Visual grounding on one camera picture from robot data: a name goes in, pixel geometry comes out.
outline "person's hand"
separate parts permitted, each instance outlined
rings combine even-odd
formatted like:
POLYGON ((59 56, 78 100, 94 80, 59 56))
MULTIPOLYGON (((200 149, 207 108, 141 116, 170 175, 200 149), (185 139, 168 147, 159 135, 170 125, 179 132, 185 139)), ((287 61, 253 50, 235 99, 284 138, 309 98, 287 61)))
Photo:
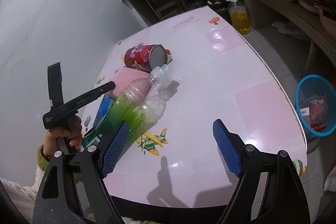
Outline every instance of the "person's hand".
POLYGON ((78 148, 82 140, 81 122, 82 122, 81 119, 77 117, 77 120, 75 123, 76 128, 71 132, 62 127, 55 127, 55 128, 49 129, 45 133, 43 153, 48 156, 53 156, 53 154, 57 150, 59 150, 59 147, 56 141, 56 138, 58 137, 67 137, 69 140, 71 140, 70 146, 75 146, 76 148, 78 148))

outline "shelf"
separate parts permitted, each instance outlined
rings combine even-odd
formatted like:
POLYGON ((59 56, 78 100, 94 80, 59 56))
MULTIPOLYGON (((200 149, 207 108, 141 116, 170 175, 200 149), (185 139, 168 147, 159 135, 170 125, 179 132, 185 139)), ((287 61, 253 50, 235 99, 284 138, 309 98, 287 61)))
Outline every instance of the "shelf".
POLYGON ((276 10, 302 31, 327 55, 336 68, 336 40, 324 30, 320 17, 305 10, 298 2, 284 0, 258 0, 276 10))

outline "red can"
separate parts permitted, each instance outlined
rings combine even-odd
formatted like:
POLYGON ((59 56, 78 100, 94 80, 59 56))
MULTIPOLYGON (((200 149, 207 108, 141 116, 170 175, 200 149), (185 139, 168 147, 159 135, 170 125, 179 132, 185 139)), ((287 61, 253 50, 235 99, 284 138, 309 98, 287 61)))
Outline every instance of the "red can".
POLYGON ((145 45, 127 50, 124 57, 126 67, 151 72, 167 63, 167 54, 162 45, 145 45))

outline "metal bolt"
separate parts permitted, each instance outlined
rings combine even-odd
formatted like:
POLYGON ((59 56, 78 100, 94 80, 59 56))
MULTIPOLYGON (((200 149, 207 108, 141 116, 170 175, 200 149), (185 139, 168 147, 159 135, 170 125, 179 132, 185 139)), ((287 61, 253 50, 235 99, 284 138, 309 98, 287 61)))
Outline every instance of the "metal bolt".
POLYGON ((90 145, 90 146, 87 148, 87 151, 89 151, 89 152, 94 152, 94 151, 96 151, 96 149, 97 149, 97 146, 95 146, 95 145, 90 145))
POLYGON ((287 153, 287 151, 285 151, 285 150, 281 150, 281 151, 280 151, 280 155, 283 156, 283 157, 285 158, 285 157, 288 156, 288 153, 287 153))
POLYGON ((245 148, 246 148, 247 151, 250 151, 250 152, 254 151, 254 149, 255 149, 255 147, 253 145, 251 145, 251 144, 247 144, 245 146, 245 148))
POLYGON ((56 151, 55 153, 54 153, 54 156, 56 157, 56 158, 58 158, 59 156, 61 156, 62 155, 62 151, 56 151))

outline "gray wall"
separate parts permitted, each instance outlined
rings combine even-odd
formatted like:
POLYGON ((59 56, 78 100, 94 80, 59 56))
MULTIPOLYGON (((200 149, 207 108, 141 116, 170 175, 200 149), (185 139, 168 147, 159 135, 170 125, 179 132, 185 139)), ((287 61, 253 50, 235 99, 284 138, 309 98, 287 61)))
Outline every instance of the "gray wall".
POLYGON ((47 67, 68 101, 93 88, 112 47, 141 29, 120 0, 0 1, 0 176, 32 185, 49 111, 47 67))

